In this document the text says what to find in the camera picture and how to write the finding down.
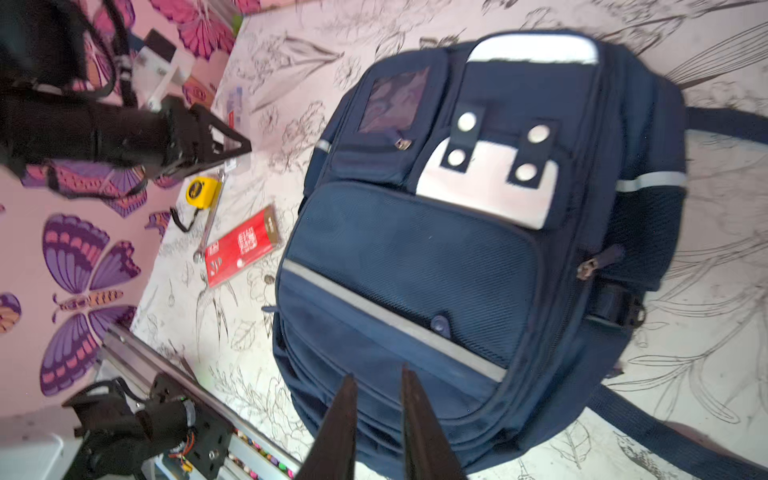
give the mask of tape measure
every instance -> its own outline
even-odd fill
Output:
[[[211,177],[197,177],[187,188],[187,203],[200,210],[205,210],[214,202],[221,182]]]
[[[192,225],[194,225],[197,214],[200,213],[201,210],[205,210],[206,208],[210,207],[210,205],[214,202],[214,198],[216,198],[216,195],[219,193],[220,188],[221,182],[215,178],[194,178],[190,182],[189,188],[187,188],[187,203],[195,207],[192,221],[189,225],[184,225],[181,223],[181,219],[179,218],[179,212],[175,208],[171,207],[169,209],[170,216],[173,218],[176,226],[179,227],[182,232],[188,233],[192,228]]]

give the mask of navy blue backpack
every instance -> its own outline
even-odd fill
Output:
[[[686,109],[569,31],[371,66],[317,142],[276,279],[274,355],[309,431],[352,373],[357,459],[401,478],[407,364],[467,473],[589,406],[699,478],[764,478],[601,386],[675,250],[686,128],[768,143],[766,119]]]

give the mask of yellow tape measure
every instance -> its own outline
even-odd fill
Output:
[[[214,202],[221,182],[211,177],[197,177],[187,188],[187,203],[193,207],[205,210]]]

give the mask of pink wall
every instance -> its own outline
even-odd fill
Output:
[[[109,36],[101,2],[79,3]],[[234,42],[229,27],[206,17],[198,0],[117,4],[136,36],[155,28],[197,56],[198,93],[187,99],[210,103]],[[98,53],[89,58],[89,79],[99,84]],[[0,170],[0,416],[60,404],[87,384],[103,328],[133,317],[178,195],[178,186],[157,182],[120,202],[65,200],[42,187],[46,171],[29,169],[22,184]],[[66,161],[57,172],[64,189],[109,195],[129,191],[142,175]]]

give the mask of wrench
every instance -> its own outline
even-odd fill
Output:
[[[210,205],[210,212],[208,212],[208,219],[205,220],[205,229],[203,230],[203,238],[200,239],[200,246],[195,250],[192,259],[195,263],[200,263],[205,258],[205,248],[208,246],[208,237],[210,231],[214,227],[214,218],[216,216],[216,210],[219,209],[219,200],[221,199],[221,192],[224,190],[224,182],[227,181],[227,175],[224,173],[224,169],[220,169],[218,172],[219,191],[216,192],[213,203]]]

